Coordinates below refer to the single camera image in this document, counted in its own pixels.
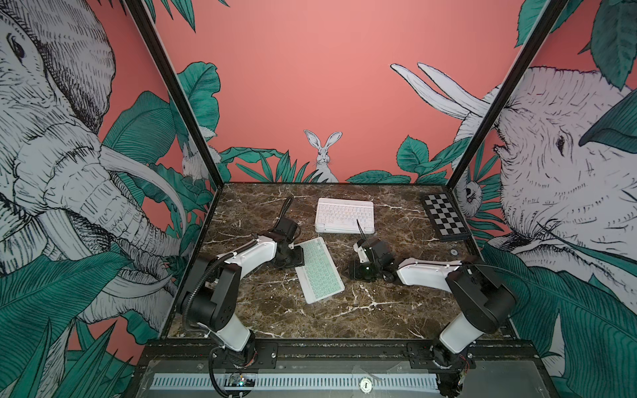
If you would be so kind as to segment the green keyboard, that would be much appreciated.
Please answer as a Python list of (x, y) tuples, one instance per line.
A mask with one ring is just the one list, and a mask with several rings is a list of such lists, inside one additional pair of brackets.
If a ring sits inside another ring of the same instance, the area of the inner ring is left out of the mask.
[(337, 295), (344, 283), (328, 251), (323, 237), (307, 240), (295, 248), (303, 250), (304, 265), (295, 271), (307, 304)]

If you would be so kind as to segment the round silver lock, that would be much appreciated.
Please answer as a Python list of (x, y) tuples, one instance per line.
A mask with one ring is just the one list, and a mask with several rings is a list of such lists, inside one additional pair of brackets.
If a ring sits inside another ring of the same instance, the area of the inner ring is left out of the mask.
[(360, 391), (364, 394), (369, 394), (373, 390), (373, 381), (370, 378), (364, 377), (359, 383)]

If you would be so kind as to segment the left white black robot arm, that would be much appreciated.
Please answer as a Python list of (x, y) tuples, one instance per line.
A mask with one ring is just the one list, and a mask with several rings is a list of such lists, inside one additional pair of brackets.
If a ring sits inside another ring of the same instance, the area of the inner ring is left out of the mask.
[(284, 238), (259, 235), (223, 255), (199, 255), (176, 301), (182, 330), (208, 333), (223, 348), (241, 353), (252, 332), (235, 315), (242, 279), (262, 265), (295, 268), (305, 264), (300, 245)]

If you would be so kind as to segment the white keyboard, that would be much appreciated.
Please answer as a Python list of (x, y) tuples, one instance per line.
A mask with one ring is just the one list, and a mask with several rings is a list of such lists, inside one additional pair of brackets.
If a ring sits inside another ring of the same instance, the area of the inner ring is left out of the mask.
[(372, 202), (322, 197), (318, 199), (315, 231), (337, 234), (374, 234), (374, 205)]

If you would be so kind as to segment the small electronics board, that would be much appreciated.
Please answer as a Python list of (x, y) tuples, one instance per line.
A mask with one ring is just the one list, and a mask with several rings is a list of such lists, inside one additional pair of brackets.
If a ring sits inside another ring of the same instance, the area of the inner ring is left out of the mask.
[(227, 387), (231, 389), (253, 388), (256, 380), (245, 375), (231, 375), (227, 381)]

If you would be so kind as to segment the left black frame post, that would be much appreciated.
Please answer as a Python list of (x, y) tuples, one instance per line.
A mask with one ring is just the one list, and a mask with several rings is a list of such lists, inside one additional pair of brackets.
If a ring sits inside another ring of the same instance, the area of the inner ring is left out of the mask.
[(184, 122), (190, 137), (193, 139), (194, 144), (206, 165), (207, 172), (212, 178), (212, 186), (219, 191), (224, 187), (224, 182), (212, 159), (209, 147), (202, 137), (202, 132), (199, 129), (192, 107), (187, 100), (179, 78), (177, 77), (172, 63), (169, 60), (168, 54), (165, 51), (164, 45), (161, 43), (160, 37), (154, 27), (154, 23), (149, 16), (145, 2), (126, 0), (124, 3), (134, 19), (135, 25), (154, 60), (155, 66), (162, 76), (164, 84), (167, 86), (170, 97), (177, 108), (177, 112)]

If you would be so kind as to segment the black white checkerboard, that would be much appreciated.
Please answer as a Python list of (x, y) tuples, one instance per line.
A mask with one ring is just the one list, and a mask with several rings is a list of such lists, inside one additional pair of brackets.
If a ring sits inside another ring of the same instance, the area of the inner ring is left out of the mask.
[(463, 217), (446, 192), (424, 193), (420, 199), (439, 240), (458, 241), (470, 238)]

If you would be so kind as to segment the black front mounting rail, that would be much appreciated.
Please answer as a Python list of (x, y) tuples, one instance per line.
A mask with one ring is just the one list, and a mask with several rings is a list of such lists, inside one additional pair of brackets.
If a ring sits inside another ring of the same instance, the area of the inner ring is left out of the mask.
[[(432, 342), (424, 339), (263, 339), (255, 340), (256, 359), (249, 369), (274, 369), (285, 361), (399, 361), (415, 369), (440, 371)], [(192, 361), (208, 364), (212, 343), (203, 339), (165, 339), (148, 343), (137, 368), (151, 362)], [(453, 369), (478, 363), (528, 361), (540, 365), (536, 348), (522, 340), (479, 340), (471, 343), (452, 363)]]

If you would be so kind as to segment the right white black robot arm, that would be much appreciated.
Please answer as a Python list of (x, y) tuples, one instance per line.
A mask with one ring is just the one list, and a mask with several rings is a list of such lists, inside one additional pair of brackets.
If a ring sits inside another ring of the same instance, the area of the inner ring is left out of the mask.
[(496, 273), (484, 264), (407, 258), (396, 269), (371, 260), (354, 260), (348, 267), (352, 280), (424, 286), (453, 295), (460, 313), (431, 343), (431, 361), (441, 369), (457, 367), (467, 348), (484, 334), (495, 333), (512, 313), (517, 297)]

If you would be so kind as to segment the black frame post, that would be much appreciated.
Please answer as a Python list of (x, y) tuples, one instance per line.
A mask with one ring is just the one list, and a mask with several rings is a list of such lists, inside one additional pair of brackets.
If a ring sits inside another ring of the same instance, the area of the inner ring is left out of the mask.
[(522, 46), (522, 49), (516, 58), (515, 63), (507, 74), (506, 79), (500, 87), (498, 94), (495, 96), (489, 110), (483, 117), (474, 137), (469, 142), (469, 145), (460, 159), (457, 168), (454, 170), (451, 178), (447, 181), (446, 188), (449, 191), (455, 189), (462, 179), (464, 171), (469, 167), (470, 161), (477, 153), (482, 142), (484, 142), (487, 134), (491, 131), (492, 127), (494, 127), (497, 117), (504, 109), (504, 106), (510, 96), (516, 90), (519, 82), (524, 76), (524, 73), (534, 60), (567, 3), (567, 0), (551, 0), (544, 4), (531, 33), (529, 33), (527, 41)]
[(170, 97), (177, 108), (177, 112), (184, 122), (190, 137), (193, 139), (194, 144), (206, 165), (207, 172), (212, 178), (212, 186), (219, 191), (224, 187), (224, 182), (212, 159), (209, 147), (202, 137), (202, 132), (199, 129), (192, 107), (187, 100), (179, 78), (177, 77), (172, 63), (169, 60), (168, 54), (165, 51), (164, 45), (161, 43), (160, 37), (154, 27), (154, 23), (149, 16), (145, 2), (126, 0), (124, 3), (134, 19), (135, 25), (154, 60), (155, 66), (162, 76), (164, 84), (167, 86)]

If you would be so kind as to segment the right black frame post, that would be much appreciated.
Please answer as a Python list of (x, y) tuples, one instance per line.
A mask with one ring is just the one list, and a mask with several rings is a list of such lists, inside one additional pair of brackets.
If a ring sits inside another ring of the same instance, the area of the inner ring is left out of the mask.
[(567, 0), (551, 0), (544, 4), (531, 33), (529, 33), (527, 41), (522, 46), (522, 49), (516, 58), (515, 63), (507, 74), (506, 79), (500, 87), (498, 94), (495, 96), (489, 110), (483, 117), (474, 137), (469, 142), (469, 145), (460, 159), (457, 168), (454, 170), (451, 178), (447, 181), (446, 188), (449, 191), (455, 189), (462, 179), (464, 171), (469, 167), (470, 161), (477, 153), (482, 142), (484, 142), (487, 134), (491, 131), (492, 127), (494, 127), (497, 117), (504, 109), (504, 106), (510, 96), (516, 90), (519, 82), (524, 76), (524, 73), (534, 60), (567, 3)]

